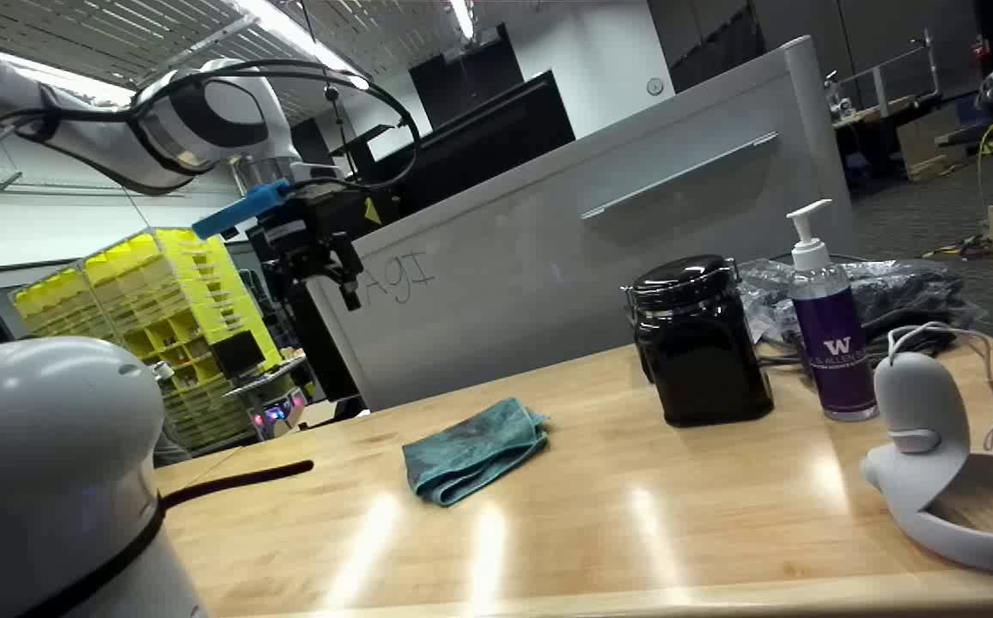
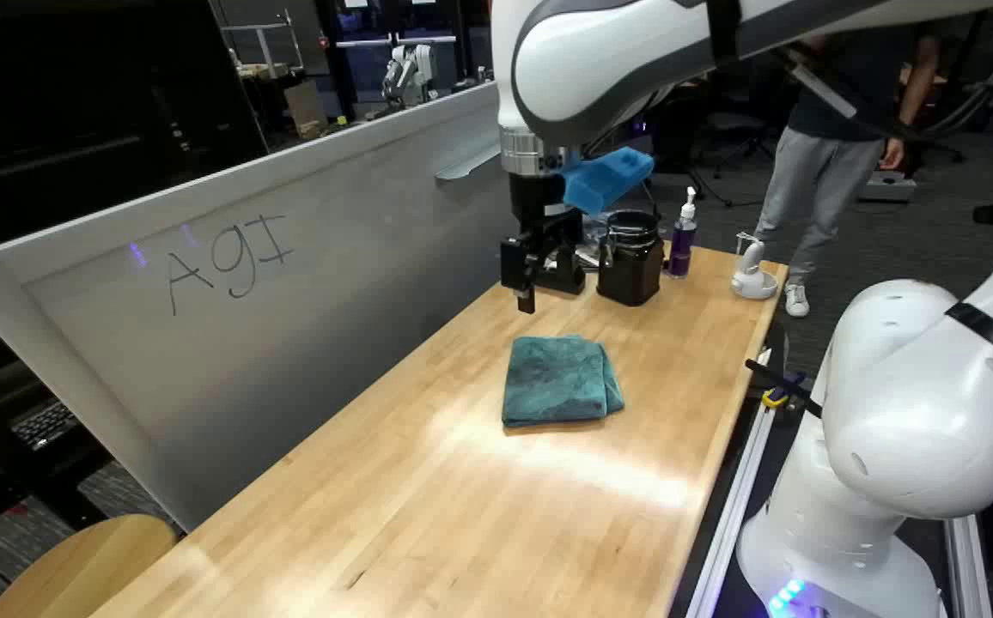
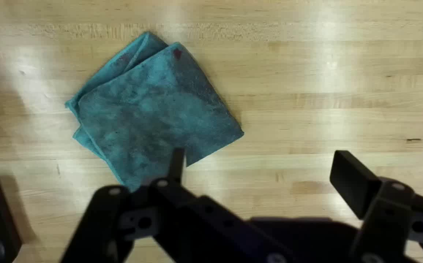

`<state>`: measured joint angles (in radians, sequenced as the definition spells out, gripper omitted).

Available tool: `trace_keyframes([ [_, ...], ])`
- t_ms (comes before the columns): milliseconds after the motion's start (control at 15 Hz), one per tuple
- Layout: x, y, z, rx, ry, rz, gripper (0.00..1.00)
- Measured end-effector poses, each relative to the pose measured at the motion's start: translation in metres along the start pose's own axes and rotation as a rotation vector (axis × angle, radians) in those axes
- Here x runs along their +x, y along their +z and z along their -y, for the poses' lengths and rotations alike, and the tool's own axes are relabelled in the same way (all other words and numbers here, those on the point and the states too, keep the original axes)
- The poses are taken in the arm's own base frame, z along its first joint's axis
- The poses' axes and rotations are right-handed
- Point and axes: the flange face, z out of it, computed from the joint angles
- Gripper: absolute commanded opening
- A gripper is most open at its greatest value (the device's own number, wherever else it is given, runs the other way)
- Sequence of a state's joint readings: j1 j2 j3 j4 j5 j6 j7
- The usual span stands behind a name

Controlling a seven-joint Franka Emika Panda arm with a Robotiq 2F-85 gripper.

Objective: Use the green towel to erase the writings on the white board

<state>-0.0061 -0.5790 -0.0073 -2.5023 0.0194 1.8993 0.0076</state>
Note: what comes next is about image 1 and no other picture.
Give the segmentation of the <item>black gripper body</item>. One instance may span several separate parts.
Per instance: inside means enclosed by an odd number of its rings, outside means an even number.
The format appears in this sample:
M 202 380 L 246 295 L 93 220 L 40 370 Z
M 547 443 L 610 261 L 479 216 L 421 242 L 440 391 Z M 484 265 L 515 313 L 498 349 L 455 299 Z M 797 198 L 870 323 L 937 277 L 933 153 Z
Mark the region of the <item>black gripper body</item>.
M 353 281 L 364 265 L 353 249 L 357 207 L 353 190 L 301 192 L 282 181 L 246 192 L 250 242 L 270 277 Z

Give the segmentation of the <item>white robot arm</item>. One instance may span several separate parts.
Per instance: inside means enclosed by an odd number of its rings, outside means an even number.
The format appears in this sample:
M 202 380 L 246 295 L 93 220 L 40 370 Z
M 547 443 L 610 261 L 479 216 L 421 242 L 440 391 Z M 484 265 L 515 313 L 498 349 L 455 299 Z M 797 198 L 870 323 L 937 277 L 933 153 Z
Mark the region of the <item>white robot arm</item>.
M 230 158 L 266 162 L 278 198 L 330 192 L 348 176 L 290 145 L 285 75 L 349 79 L 310 57 L 219 57 L 88 103 L 0 57 L 0 126 L 143 196 Z M 163 535 L 161 415 L 147 363 L 101 336 L 0 344 L 0 618 L 206 618 Z

